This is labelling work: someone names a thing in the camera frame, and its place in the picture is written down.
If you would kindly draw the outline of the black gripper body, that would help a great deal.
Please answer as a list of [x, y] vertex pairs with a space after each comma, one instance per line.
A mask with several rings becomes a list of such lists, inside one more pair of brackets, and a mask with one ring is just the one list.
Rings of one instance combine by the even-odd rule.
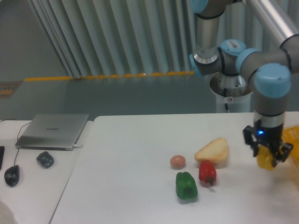
[[264, 146], [278, 148], [282, 142], [282, 131], [283, 123], [274, 127], [266, 127], [261, 120], [254, 122], [254, 136]]

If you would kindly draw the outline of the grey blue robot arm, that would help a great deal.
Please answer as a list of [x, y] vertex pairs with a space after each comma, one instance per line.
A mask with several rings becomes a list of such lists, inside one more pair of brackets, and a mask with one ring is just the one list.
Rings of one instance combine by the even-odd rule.
[[192, 0], [197, 19], [196, 48], [190, 54], [196, 75], [218, 73], [220, 77], [240, 79], [255, 95], [254, 124], [243, 130], [245, 143], [253, 150], [259, 167], [271, 170], [284, 162], [293, 149], [282, 139], [285, 112], [291, 89], [291, 75], [299, 71], [299, 30], [272, 0], [245, 0], [271, 39], [278, 46], [263, 53], [246, 48], [240, 41], [216, 46], [221, 15], [232, 0]]

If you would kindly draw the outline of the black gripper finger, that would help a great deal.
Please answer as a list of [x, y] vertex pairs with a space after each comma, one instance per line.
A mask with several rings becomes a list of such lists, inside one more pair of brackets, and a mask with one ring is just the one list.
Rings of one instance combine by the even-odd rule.
[[290, 155], [293, 150], [293, 144], [288, 142], [279, 142], [274, 145], [271, 150], [273, 155], [272, 166], [276, 167], [280, 162], [285, 162], [285, 160]]
[[257, 138], [256, 129], [248, 125], [243, 129], [242, 132], [243, 132], [245, 144], [249, 145], [250, 148], [253, 150], [253, 157], [257, 157], [257, 154], [259, 152], [260, 141]]

